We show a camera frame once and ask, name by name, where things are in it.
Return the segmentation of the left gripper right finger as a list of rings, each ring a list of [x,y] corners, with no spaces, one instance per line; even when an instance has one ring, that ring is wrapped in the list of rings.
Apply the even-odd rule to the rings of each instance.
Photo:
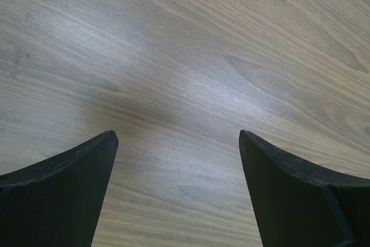
[[[324,168],[250,131],[239,150],[264,246],[368,246],[369,180]]]

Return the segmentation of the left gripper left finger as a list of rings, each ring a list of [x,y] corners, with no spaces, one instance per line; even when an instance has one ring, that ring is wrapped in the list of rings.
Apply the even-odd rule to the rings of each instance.
[[[118,145],[105,131],[1,175],[1,246],[91,246]]]

